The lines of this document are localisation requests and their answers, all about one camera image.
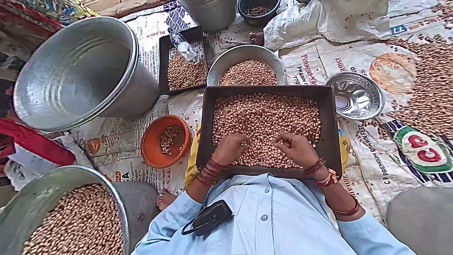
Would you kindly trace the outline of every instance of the sleeve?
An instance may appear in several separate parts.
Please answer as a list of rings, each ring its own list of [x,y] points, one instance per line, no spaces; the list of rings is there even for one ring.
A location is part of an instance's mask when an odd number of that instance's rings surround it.
[[[184,191],[151,221],[148,233],[137,243],[131,255],[164,254],[173,234],[197,216],[201,205]]]
[[[415,255],[368,213],[355,221],[337,222],[344,240],[358,255]]]

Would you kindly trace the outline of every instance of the scattered peanut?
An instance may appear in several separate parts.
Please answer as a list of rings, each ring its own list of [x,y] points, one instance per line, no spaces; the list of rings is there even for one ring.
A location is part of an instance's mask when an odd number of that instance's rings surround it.
[[[446,29],[452,29],[451,24],[453,23],[453,1],[447,0],[443,3],[436,4],[432,9],[432,12],[441,11],[439,15],[442,20],[445,21],[444,27]]]
[[[265,5],[259,5],[256,7],[248,7],[244,10],[244,13],[250,17],[258,17],[270,12],[271,8]]]
[[[423,39],[431,43],[418,44],[404,39],[387,41],[407,48],[420,58],[416,63],[412,98],[402,110],[388,115],[426,134],[453,139],[453,45],[440,35]]]
[[[164,130],[164,133],[160,136],[160,149],[162,154],[166,154],[170,151],[171,146],[173,145],[173,138],[177,137],[179,132],[181,132],[181,127],[177,125],[167,127]]]
[[[299,167],[274,146],[281,133],[305,135],[313,147],[320,138],[321,120],[316,102],[267,93],[219,98],[214,110],[212,142],[239,133],[249,146],[233,165],[276,168]]]
[[[204,56],[199,56],[200,61],[191,64],[173,48],[170,51],[168,82],[170,90],[177,90],[206,83],[207,69]]]
[[[22,255],[123,255],[123,232],[115,201],[100,184],[63,196],[24,242]]]
[[[277,85],[274,71],[258,60],[246,60],[231,66],[220,79],[220,86]]]

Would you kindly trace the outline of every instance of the wrist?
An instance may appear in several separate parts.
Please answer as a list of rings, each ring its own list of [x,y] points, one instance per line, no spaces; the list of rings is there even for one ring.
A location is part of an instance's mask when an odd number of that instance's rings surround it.
[[[228,166],[229,164],[231,164],[231,162],[228,162],[224,159],[221,159],[220,157],[216,157],[216,155],[214,154],[211,159],[213,161],[215,161],[216,163],[220,164],[220,165],[223,165],[223,166]]]
[[[315,181],[323,181],[329,176],[329,170],[325,166],[321,166],[313,173]]]

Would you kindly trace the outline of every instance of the bangle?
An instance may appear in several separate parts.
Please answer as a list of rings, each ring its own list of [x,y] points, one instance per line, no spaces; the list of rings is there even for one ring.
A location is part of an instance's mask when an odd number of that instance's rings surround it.
[[[214,160],[212,160],[212,158],[208,160],[207,164],[212,166],[213,168],[222,170],[222,172],[228,169],[228,166],[221,165],[221,164],[215,162]]]
[[[218,171],[216,171],[215,169],[212,169],[212,168],[208,167],[208,165],[205,165],[205,166],[204,166],[204,169],[206,169],[205,171],[206,171],[207,174],[210,174],[210,175],[212,175],[212,176],[217,176],[217,177],[218,177],[218,176],[220,175],[220,173],[219,173]]]
[[[327,176],[326,179],[324,179],[323,181],[316,181],[315,183],[318,185],[318,187],[325,187],[325,186],[329,186],[333,183],[337,183],[338,180],[337,180],[337,173],[332,170],[332,169],[328,169],[329,171],[329,176]]]
[[[326,162],[326,160],[323,159],[322,157],[320,157],[320,158],[318,159],[318,161],[316,161],[316,163],[313,164],[312,167],[310,167],[309,169],[307,169],[307,170],[305,171],[305,174],[308,175],[308,174],[310,174],[310,173],[312,173],[312,172],[318,170],[318,168],[320,168],[322,165],[324,165],[325,162]]]
[[[359,206],[359,202],[357,201],[357,199],[354,198],[354,201],[356,202],[356,205],[354,206],[354,208],[350,211],[337,211],[335,209],[332,209],[332,207],[330,207],[329,203],[327,203],[327,199],[324,199],[325,202],[326,202],[326,205],[336,214],[339,214],[339,215],[342,215],[342,216],[351,216],[351,215],[354,215],[356,214],[359,210],[360,210],[360,206]]]
[[[197,174],[197,180],[201,183],[208,184],[208,185],[215,185],[218,183],[218,177],[206,177],[203,174],[203,171]]]

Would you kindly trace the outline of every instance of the grey cloth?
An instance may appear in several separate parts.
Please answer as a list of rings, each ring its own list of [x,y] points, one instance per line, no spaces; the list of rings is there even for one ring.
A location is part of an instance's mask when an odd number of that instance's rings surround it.
[[[453,254],[453,189],[418,187],[389,204],[390,232],[418,255]]]

